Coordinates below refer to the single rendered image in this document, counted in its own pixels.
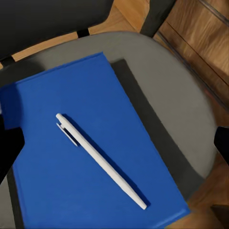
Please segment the pen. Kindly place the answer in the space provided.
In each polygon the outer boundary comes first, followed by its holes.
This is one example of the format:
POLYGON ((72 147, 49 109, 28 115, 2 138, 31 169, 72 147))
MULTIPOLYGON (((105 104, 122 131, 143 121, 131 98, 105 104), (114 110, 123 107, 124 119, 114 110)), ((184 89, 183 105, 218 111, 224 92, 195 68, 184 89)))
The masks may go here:
POLYGON ((76 143, 73 139, 64 131, 66 128, 68 132, 70 132, 74 138, 84 147, 84 149, 99 163, 99 165, 103 168, 103 170, 108 173, 109 177, 111 177, 118 186, 120 186, 123 191, 134 200, 140 207, 145 209, 146 204, 141 200, 141 197, 138 196, 135 190, 130 186, 130 184, 122 178, 122 176, 115 170, 115 168, 106 161, 106 159, 87 141, 84 136, 79 133, 75 127, 70 123, 67 117, 62 114, 57 114, 56 117, 60 120, 61 126, 57 124, 57 126, 61 129, 61 131, 69 137, 69 139, 73 142, 75 146, 76 143))

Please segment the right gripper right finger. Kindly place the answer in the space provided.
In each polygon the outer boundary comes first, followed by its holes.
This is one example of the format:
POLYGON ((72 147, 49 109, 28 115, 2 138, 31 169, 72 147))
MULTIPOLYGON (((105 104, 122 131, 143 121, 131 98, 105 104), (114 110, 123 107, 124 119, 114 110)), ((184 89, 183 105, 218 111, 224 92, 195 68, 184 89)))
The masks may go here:
POLYGON ((225 127, 217 127, 217 131, 214 138, 214 145, 220 154, 223 156, 227 164, 229 165, 229 129, 225 127))

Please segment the folder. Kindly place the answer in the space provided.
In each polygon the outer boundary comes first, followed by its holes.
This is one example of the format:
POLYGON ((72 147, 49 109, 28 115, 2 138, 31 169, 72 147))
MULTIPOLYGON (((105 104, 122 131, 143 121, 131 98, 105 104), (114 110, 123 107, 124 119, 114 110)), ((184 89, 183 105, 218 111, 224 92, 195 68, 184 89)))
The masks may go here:
POLYGON ((15 229, 162 229, 191 214, 103 51, 0 88, 0 132, 25 145, 7 173, 15 229), (146 204, 132 200, 75 129, 146 204))

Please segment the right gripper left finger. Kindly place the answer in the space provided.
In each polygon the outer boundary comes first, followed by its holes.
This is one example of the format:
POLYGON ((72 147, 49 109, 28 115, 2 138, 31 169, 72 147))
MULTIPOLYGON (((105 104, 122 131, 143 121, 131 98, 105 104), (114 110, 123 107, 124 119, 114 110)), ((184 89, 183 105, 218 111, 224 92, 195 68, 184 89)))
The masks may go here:
POLYGON ((25 145, 21 127, 0 132, 0 184, 25 145))

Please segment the swivel chair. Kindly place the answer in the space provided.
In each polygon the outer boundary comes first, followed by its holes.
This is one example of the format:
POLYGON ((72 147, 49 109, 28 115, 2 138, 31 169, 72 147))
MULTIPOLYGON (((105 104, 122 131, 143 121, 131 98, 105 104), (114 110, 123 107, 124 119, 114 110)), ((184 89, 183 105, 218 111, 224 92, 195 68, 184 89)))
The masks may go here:
MULTIPOLYGON (((102 52, 110 63, 183 199, 208 178, 217 155, 211 104, 187 67, 153 39, 177 0, 149 0, 139 33, 90 35, 114 0, 0 0, 0 88, 102 52), (15 61, 12 55, 77 32, 64 42, 15 61)), ((0 229, 15 229, 7 175, 0 184, 0 229)))

